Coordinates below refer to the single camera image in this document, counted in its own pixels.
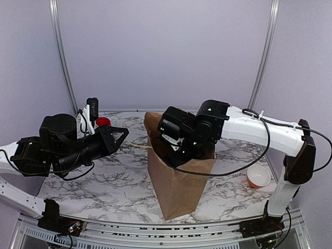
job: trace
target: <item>white wall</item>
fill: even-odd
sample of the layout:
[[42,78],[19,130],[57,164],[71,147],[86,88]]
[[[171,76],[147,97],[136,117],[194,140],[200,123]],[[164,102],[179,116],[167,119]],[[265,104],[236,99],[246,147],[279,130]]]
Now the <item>white wall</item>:
[[[281,1],[272,53],[265,72],[257,111],[267,116],[299,121],[332,138],[332,2]],[[314,136],[316,167],[329,155],[327,142]],[[280,172],[281,153],[269,157]],[[304,216],[313,248],[330,248],[332,230],[332,165],[314,173],[303,185],[293,205]]]
[[[0,3],[0,146],[38,135],[46,115],[71,113],[48,1]],[[42,177],[3,176],[36,195]],[[19,211],[0,203],[0,247],[8,248]]]
[[246,107],[271,1],[59,1],[79,106],[196,110],[206,99]]

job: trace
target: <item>paper bag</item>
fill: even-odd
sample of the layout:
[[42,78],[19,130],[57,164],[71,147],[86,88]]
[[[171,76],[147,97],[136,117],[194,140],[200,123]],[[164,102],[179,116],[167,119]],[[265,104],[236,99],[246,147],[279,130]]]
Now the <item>paper bag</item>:
[[[172,151],[170,145],[159,139],[161,134],[157,127],[161,116],[160,113],[147,112],[144,117],[144,125],[148,134],[148,144],[153,147],[153,149],[148,149],[149,175],[162,214],[165,220],[168,220],[196,210],[209,177],[176,171],[160,159],[160,157],[162,158]],[[208,158],[205,160],[192,159],[178,168],[210,173],[215,159],[214,151],[211,152]]]

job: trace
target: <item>white marble tabletop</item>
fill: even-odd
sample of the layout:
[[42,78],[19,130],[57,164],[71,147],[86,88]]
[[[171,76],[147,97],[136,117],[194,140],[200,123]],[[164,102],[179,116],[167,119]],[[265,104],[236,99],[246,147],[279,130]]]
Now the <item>white marble tabletop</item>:
[[[126,121],[124,126],[130,132],[127,139],[146,144],[144,114],[122,112],[100,113],[100,116],[108,117],[117,127]],[[247,142],[220,140],[216,145],[212,173],[237,169],[260,153],[258,146]],[[246,170],[225,177],[211,177],[194,213],[165,221],[147,172],[146,149],[124,142],[115,154],[94,162],[92,172],[74,181],[65,182],[58,176],[49,176],[38,197],[56,200],[62,214],[79,218],[140,224],[206,223],[261,215],[276,187],[272,174],[271,183],[261,189],[248,185]],[[257,164],[271,172],[265,159]],[[88,168],[80,167],[68,177],[86,170]]]

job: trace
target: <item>small bowl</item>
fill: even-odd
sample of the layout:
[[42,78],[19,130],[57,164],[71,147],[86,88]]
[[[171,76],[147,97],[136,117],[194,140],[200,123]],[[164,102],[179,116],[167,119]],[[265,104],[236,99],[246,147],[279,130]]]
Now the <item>small bowl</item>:
[[271,182],[271,175],[263,166],[252,165],[247,170],[247,180],[253,188],[261,188]]

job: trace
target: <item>red cup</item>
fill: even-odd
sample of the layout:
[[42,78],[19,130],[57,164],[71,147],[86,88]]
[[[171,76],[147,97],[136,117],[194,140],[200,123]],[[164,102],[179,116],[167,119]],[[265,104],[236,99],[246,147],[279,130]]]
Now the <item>red cup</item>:
[[104,118],[104,117],[101,117],[101,118],[97,118],[96,120],[96,124],[97,126],[111,126],[110,124],[110,120],[108,118]]

